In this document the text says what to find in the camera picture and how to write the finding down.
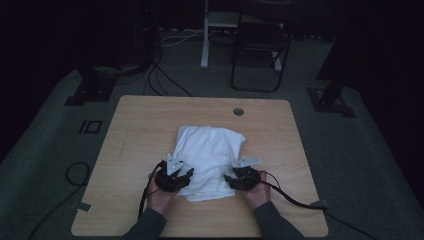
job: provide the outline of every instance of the sleeve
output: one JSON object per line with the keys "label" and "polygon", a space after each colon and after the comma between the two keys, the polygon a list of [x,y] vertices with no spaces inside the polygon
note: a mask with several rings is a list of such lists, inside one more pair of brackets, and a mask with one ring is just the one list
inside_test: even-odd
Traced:
{"label": "sleeve", "polygon": [[263,240],[305,239],[289,221],[280,215],[271,201],[257,207],[253,214],[258,222]]}
{"label": "sleeve", "polygon": [[137,223],[124,235],[122,240],[156,240],[159,238],[166,219],[151,208],[146,208]]}

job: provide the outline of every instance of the person's right hand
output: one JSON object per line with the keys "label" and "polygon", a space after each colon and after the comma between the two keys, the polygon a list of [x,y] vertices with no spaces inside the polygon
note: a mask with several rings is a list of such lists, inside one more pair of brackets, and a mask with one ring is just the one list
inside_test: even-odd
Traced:
{"label": "person's right hand", "polygon": [[[266,181],[266,172],[260,172],[259,174],[261,180]],[[252,210],[255,210],[262,204],[271,201],[271,187],[263,183],[258,183],[253,189],[245,191],[244,197]]]}

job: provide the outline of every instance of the gray carpet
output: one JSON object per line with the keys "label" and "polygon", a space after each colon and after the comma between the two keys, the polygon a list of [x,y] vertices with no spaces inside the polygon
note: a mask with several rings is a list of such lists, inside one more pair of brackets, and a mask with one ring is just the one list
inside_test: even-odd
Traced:
{"label": "gray carpet", "polygon": [[[294,41],[284,82],[275,93],[233,90],[229,83],[231,49],[225,46],[212,44],[210,67],[201,70],[201,46],[200,41],[187,41],[164,47],[159,66],[195,97],[288,100],[318,194],[331,203],[329,212],[378,239],[424,239],[423,210],[360,95],[348,88],[342,93],[357,118],[316,113],[312,107],[306,87],[324,88],[328,84],[315,79],[331,43]],[[273,74],[261,71],[258,69],[254,73],[260,76]],[[155,72],[151,79],[159,89]],[[66,181],[65,171],[77,161],[94,166],[121,96],[155,95],[148,86],[144,90],[143,76],[132,76],[118,80],[109,102],[86,103],[82,107],[64,106],[80,80],[79,74],[72,72],[57,84],[31,126],[0,166],[1,239],[27,239],[43,216],[76,189]],[[159,81],[169,95],[185,96],[163,74],[159,73]],[[85,120],[102,120],[100,132],[80,134]],[[72,171],[72,178],[81,179],[82,170]],[[69,205],[80,200],[83,193],[82,189],[55,211],[39,228],[34,239],[105,239],[78,238],[71,234],[76,211]],[[330,231],[323,239],[368,239],[331,218],[327,218],[327,223]]]}

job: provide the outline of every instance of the hand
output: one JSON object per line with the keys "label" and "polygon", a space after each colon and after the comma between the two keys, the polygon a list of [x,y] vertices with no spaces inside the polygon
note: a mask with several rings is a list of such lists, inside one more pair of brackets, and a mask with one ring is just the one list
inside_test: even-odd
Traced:
{"label": "hand", "polygon": [[153,176],[153,179],[150,182],[150,186],[147,191],[148,195],[151,194],[147,198],[147,207],[155,210],[161,215],[164,215],[166,209],[171,204],[172,200],[175,198],[178,191],[175,191],[173,193],[162,191],[156,185],[155,178],[156,178],[156,173]]}
{"label": "hand", "polygon": [[[260,172],[259,174],[261,180],[266,181],[266,172]],[[271,201],[271,187],[263,183],[258,183],[253,189],[245,191],[244,197],[252,210],[255,210],[262,204]]]}

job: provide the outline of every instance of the person's left hand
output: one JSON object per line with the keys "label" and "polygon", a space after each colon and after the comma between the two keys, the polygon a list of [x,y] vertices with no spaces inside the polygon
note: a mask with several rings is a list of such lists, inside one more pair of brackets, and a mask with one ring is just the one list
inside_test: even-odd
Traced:
{"label": "person's left hand", "polygon": [[155,210],[161,215],[164,215],[166,209],[171,204],[172,200],[177,195],[178,191],[175,191],[173,193],[165,192],[162,189],[159,189],[159,187],[155,183],[156,173],[155,176],[153,176],[152,181],[150,182],[149,189],[147,191],[147,194],[151,194],[147,198],[147,207]]}

